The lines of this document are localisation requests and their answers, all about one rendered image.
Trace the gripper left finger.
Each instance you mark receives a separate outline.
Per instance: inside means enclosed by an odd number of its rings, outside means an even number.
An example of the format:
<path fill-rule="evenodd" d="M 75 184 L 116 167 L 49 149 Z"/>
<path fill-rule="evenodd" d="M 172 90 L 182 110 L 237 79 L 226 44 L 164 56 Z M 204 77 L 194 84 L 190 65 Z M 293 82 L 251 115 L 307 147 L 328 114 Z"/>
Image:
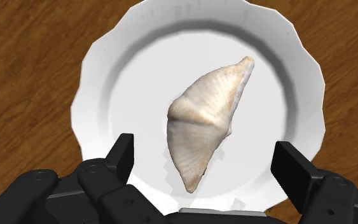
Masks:
<path fill-rule="evenodd" d="M 167 224 L 136 187 L 134 136 L 121 134 L 106 158 L 85 160 L 68 176 L 25 172 L 0 195 L 0 224 Z"/>

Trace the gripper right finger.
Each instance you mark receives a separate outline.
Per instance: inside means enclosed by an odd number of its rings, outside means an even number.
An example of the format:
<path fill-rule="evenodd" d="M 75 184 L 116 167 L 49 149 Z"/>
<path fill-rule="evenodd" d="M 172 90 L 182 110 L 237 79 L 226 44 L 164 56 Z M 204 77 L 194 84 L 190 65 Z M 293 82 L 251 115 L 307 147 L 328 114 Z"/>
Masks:
<path fill-rule="evenodd" d="M 276 142 L 270 170 L 301 214 L 298 224 L 358 224 L 358 187 L 316 168 L 291 143 Z"/>

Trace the white scalloped plate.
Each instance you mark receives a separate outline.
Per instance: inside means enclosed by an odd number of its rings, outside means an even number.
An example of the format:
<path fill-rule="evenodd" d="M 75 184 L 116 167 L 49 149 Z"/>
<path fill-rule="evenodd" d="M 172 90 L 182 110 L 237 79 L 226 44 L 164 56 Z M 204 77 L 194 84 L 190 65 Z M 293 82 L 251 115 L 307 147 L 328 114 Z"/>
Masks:
<path fill-rule="evenodd" d="M 255 61 L 232 133 L 188 193 L 166 140 L 167 111 L 201 75 Z M 307 159 L 325 134 L 320 66 L 290 21 L 246 0 L 143 0 L 93 42 L 81 67 L 71 125 L 85 160 L 132 133 L 135 185 L 163 214 L 182 207 L 264 211 L 286 199 L 270 172 L 277 141 Z"/>

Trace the beige seashell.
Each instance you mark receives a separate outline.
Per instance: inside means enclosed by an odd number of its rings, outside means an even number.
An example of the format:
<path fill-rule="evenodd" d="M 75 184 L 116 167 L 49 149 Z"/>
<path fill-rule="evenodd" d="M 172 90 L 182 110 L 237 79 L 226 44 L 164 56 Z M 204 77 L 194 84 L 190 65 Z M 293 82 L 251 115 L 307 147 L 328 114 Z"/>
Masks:
<path fill-rule="evenodd" d="M 169 106 L 167 146 L 187 192 L 193 193 L 220 144 L 232 133 L 233 115 L 254 69 L 246 56 L 197 79 Z"/>

